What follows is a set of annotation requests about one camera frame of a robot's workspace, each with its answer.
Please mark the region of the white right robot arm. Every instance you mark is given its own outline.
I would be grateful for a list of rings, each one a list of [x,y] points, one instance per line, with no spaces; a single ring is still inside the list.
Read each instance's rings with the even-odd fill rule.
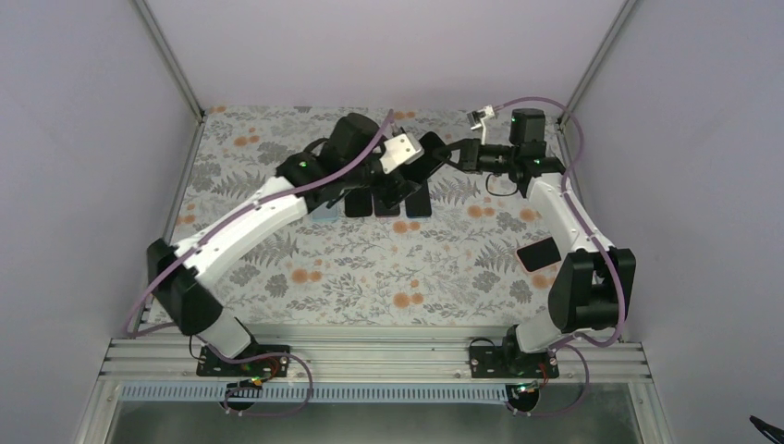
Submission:
[[[524,376],[534,368],[537,352],[576,338],[597,347],[619,339],[636,259],[601,233],[577,199],[563,163],[548,155],[543,110],[512,110],[508,140],[503,145],[488,144],[484,137],[462,139],[435,149],[434,156],[465,173],[508,176],[541,215],[557,249],[561,266],[545,313],[518,324],[516,342],[500,353],[508,374]]]

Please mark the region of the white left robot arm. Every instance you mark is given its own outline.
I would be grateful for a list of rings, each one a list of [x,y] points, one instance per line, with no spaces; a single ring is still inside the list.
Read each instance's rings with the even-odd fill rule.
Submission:
[[[257,349],[249,330],[216,299],[211,288],[250,250],[290,223],[321,206],[333,206],[350,191],[378,193],[387,206],[402,202],[420,182],[405,175],[420,160],[421,143],[402,129],[386,130],[357,113],[341,117],[329,136],[287,157],[275,174],[243,203],[197,233],[170,244],[154,241],[147,249],[147,289],[185,336],[206,343],[236,375],[252,370]]]

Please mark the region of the black phone case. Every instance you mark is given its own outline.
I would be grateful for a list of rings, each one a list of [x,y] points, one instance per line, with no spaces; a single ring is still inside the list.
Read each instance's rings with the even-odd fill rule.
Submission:
[[[344,213],[348,218],[368,217],[374,214],[374,201],[369,189],[350,191],[344,199]]]

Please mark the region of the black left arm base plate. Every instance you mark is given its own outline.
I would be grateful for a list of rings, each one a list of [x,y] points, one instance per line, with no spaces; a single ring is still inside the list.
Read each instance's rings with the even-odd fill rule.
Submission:
[[[261,378],[286,377],[290,359],[287,356],[272,356],[255,359],[244,364],[231,364],[220,359],[207,346],[203,346],[198,357],[196,375],[201,377]]]

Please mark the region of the black phone without case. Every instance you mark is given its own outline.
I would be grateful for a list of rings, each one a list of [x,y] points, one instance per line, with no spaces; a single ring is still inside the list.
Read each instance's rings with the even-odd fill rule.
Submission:
[[[399,168],[404,179],[422,185],[443,165],[443,162],[434,156],[434,152],[447,144],[433,131],[426,132],[419,143],[423,148],[423,155],[411,164]]]

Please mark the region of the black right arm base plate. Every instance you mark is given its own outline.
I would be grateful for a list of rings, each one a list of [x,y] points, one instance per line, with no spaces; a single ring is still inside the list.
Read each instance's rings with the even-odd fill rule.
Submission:
[[[524,353],[515,346],[504,348],[481,342],[468,348],[472,378],[559,378],[557,360],[546,352]]]

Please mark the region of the light blue case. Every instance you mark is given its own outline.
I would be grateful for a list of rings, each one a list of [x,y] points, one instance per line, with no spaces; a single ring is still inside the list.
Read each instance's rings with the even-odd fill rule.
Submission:
[[[314,209],[310,214],[312,221],[318,223],[334,222],[340,217],[340,209],[337,204],[332,206],[322,205]]]

